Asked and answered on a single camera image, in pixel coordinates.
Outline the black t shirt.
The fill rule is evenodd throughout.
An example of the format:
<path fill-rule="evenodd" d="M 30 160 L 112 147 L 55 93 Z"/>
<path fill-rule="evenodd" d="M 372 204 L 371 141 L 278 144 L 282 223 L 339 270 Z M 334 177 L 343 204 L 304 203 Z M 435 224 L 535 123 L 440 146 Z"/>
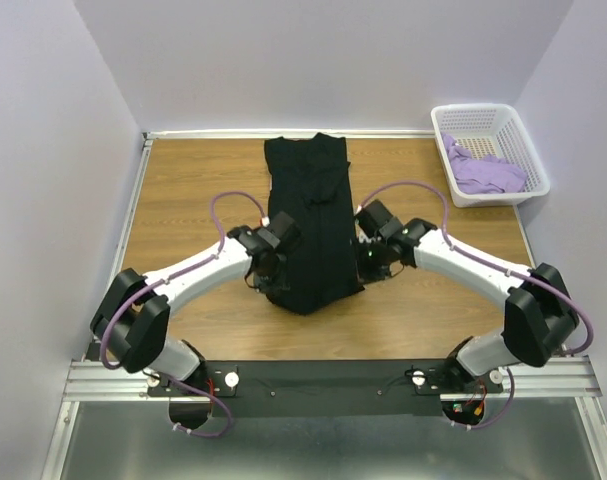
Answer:
<path fill-rule="evenodd" d="M 264 157 L 269 215 L 284 212 L 301 230 L 300 244 L 287 255 L 287 289 L 269 300 L 309 315 L 362 291 L 346 140 L 322 133 L 279 137 L 264 142 Z"/>

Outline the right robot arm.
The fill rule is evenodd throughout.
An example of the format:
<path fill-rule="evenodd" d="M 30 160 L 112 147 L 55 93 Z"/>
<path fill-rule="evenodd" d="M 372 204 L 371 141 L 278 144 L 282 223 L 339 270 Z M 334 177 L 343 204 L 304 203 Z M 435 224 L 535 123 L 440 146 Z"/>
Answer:
<path fill-rule="evenodd" d="M 428 375 L 438 388 L 463 392 L 499 368 L 542 367 L 579 325 L 563 278 L 551 265 L 529 268 L 501 260 L 420 218 L 402 223 L 378 200 L 359 207 L 355 223 L 368 278 L 398 262 L 448 277 L 502 312 L 501 328 L 463 340 Z"/>

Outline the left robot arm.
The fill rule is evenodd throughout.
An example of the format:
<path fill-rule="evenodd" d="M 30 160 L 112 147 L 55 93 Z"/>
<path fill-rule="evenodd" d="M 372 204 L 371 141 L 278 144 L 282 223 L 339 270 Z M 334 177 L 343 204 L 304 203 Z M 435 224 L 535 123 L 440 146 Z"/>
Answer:
<path fill-rule="evenodd" d="M 235 227 L 214 245 L 169 267 L 143 275 L 128 268 L 109 285 L 90 330 L 100 351 L 129 373 L 150 369 L 170 377 L 184 395 L 206 387 L 206 360 L 187 341 L 169 336 L 168 325 L 191 301 L 216 287 L 253 276 L 252 287 L 269 295 L 286 289 L 287 256 L 301 243 L 295 221 L 280 212 L 256 228 Z"/>

